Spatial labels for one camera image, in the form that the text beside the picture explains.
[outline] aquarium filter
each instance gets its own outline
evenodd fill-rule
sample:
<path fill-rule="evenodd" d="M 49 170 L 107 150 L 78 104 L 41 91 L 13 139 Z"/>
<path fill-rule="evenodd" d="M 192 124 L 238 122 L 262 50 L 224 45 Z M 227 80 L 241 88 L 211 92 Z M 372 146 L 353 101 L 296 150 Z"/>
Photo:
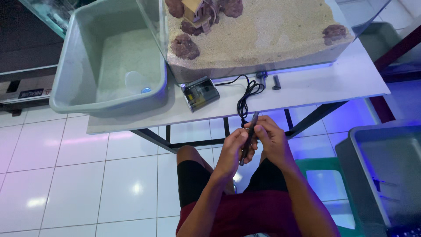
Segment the aquarium filter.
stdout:
<path fill-rule="evenodd" d="M 192 113 L 219 99 L 215 85 L 206 76 L 187 84 L 181 84 L 181 91 Z"/>

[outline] metal frame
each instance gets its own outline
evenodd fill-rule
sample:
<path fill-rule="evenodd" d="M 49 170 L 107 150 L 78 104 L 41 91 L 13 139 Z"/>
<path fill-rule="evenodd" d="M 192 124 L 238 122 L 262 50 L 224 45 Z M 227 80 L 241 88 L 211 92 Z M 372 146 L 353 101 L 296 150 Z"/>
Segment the metal frame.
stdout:
<path fill-rule="evenodd" d="M 295 137 L 300 132 L 304 131 L 306 128 L 315 124 L 317 121 L 321 120 L 326 115 L 333 112 L 335 109 L 341 107 L 346 102 L 347 101 L 320 105 L 319 107 L 317 107 L 316 110 L 314 110 L 311 114 L 309 114 L 306 118 L 304 118 L 301 122 L 299 122 L 295 126 L 293 126 L 289 110 L 285 109 L 284 110 L 285 116 L 286 116 L 288 127 L 289 127 L 289 131 L 286 131 L 285 135 L 287 136 L 288 139 Z M 228 135 L 230 134 L 230 131 L 229 131 L 229 124 L 228 124 L 227 117 L 224 118 L 224 130 L 225 130 L 225 137 L 228 137 Z M 217 144 L 223 144 L 225 140 L 225 138 L 221 138 L 221 139 L 211 139 L 211 140 L 204 140 L 204 141 L 171 144 L 171 125 L 167 125 L 166 127 L 165 139 L 147 128 L 131 130 L 131 132 L 133 132 L 134 134 L 154 144 L 157 144 L 158 146 L 174 154 L 176 154 L 178 149 L 184 145 L 191 145 L 191 146 L 217 145 Z"/>

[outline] sand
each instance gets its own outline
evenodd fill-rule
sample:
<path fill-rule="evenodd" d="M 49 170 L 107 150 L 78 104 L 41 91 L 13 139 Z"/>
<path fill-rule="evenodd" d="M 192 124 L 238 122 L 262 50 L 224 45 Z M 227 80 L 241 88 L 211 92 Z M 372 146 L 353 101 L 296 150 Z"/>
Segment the sand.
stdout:
<path fill-rule="evenodd" d="M 191 36 L 200 50 L 194 60 L 172 52 L 171 41 L 183 33 L 182 19 L 167 12 L 167 61 L 177 81 L 331 62 L 354 39 L 347 29 L 345 39 L 325 45 L 322 31 L 338 22 L 324 0 L 243 0 L 243 5 L 238 18 L 220 13 L 219 23 L 208 35 Z"/>

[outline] person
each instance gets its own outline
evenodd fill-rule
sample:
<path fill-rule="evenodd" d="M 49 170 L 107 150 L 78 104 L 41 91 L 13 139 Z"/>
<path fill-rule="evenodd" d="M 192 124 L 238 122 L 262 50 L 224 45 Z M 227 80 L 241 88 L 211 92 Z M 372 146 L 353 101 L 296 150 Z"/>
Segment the person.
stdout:
<path fill-rule="evenodd" d="M 194 147 L 179 149 L 177 237 L 340 236 L 296 165 L 284 131 L 268 116 L 260 116 L 254 127 L 263 145 L 259 167 L 242 194 L 230 195 L 250 123 L 244 127 L 225 138 L 215 170 Z M 257 150 L 255 137 L 251 147 L 245 165 Z"/>

